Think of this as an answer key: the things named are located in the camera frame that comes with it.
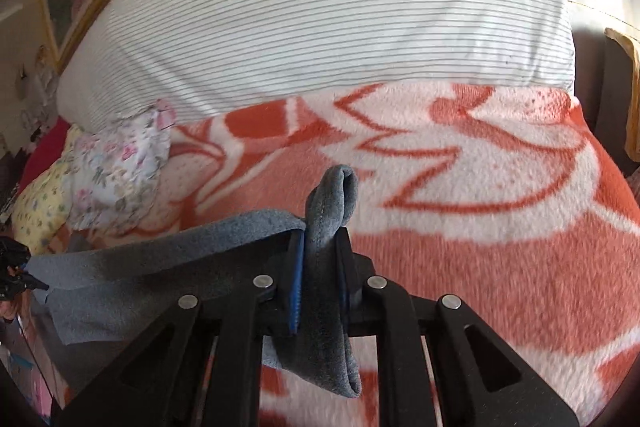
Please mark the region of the person's left hand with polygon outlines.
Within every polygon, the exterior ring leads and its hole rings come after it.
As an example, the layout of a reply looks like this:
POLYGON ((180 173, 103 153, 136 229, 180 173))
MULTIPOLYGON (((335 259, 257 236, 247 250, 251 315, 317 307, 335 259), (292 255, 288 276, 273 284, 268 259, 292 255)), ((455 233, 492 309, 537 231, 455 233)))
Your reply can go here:
POLYGON ((1 300, 0 301, 0 319, 3 322, 11 323, 15 320, 17 314, 20 313, 21 310, 21 300, 15 299, 11 301, 1 300))

